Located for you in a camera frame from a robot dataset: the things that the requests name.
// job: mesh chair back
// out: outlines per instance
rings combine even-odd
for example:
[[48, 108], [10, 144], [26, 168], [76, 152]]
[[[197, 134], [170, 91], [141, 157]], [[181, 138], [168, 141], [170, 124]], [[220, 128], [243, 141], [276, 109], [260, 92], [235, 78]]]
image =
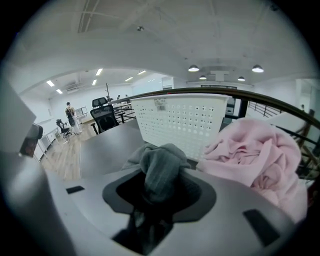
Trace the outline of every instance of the mesh chair back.
[[106, 105], [92, 109], [90, 114], [98, 126], [99, 133], [103, 133], [104, 131], [119, 125], [116, 120], [112, 105]]
[[101, 107], [104, 104], [107, 104], [108, 101], [105, 97], [101, 97], [101, 98], [96, 98], [92, 101], [92, 107], [96, 108], [96, 107]]

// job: pink cloth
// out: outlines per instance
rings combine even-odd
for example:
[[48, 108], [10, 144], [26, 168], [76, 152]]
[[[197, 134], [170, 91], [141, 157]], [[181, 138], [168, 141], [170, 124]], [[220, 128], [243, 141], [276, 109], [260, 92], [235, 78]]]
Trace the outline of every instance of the pink cloth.
[[296, 174], [300, 160], [300, 149], [287, 133], [262, 120], [240, 118], [206, 147], [196, 167], [251, 187], [298, 222], [307, 214], [307, 189]]

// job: ceiling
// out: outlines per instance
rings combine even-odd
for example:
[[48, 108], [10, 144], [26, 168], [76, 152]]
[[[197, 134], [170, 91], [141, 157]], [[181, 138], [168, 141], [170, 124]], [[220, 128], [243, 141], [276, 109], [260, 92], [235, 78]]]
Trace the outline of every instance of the ceiling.
[[[106, 83], [108, 86], [125, 86], [131, 85], [133, 82], [153, 74], [146, 71], [138, 75], [142, 70], [123, 68], [103, 69], [100, 75], [96, 75], [97, 71], [97, 69], [85, 70], [60, 76], [51, 80], [54, 86], [51, 87], [45, 82], [33, 90], [46, 98], [52, 98], [59, 95], [56, 92], [57, 89], [60, 89], [65, 94], [76, 90], [94, 89], [101, 86], [105, 87]], [[95, 85], [92, 85], [93, 80], [97, 80]]]
[[[248, 84], [318, 72], [300, 33], [268, 0], [56, 0], [17, 37], [7, 62], [13, 86], [24, 82], [18, 91], [97, 65], [187, 81], [226, 70], [226, 81], [245, 76]], [[201, 71], [187, 72], [191, 64]], [[265, 72], [253, 73], [255, 64]]]

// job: black office chair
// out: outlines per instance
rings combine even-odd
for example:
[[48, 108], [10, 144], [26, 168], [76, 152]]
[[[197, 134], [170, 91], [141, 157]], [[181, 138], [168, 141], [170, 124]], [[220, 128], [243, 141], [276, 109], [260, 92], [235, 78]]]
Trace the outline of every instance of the black office chair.
[[112, 105], [104, 105], [107, 102], [105, 97], [96, 98], [92, 101], [93, 109], [90, 114], [98, 126], [99, 134], [119, 125]]
[[66, 138], [68, 135], [72, 134], [70, 132], [70, 128], [69, 127], [65, 127], [67, 125], [67, 122], [63, 123], [61, 121], [61, 119], [57, 119], [55, 123], [61, 129], [61, 133], [63, 133], [63, 138]]

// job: person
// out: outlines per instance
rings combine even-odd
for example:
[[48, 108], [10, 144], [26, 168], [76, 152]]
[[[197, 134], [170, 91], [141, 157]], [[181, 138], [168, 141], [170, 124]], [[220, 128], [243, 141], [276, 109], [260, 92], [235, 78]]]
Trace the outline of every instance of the person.
[[72, 118], [72, 120], [73, 120], [73, 122], [74, 122], [74, 124], [72, 125], [72, 124], [71, 124], [72, 122], [69, 121], [70, 125], [72, 126], [73, 132], [74, 132], [76, 135], [82, 133], [82, 131], [80, 130], [79, 124], [78, 124], [78, 122], [77, 122], [77, 116], [76, 116], [75, 108], [72, 107], [72, 106], [70, 106], [70, 102], [67, 102], [67, 103], [66, 103], [65, 114], [66, 114], [66, 116], [68, 117], [68, 119], [69, 119], [70, 116], [71, 116], [71, 118]]

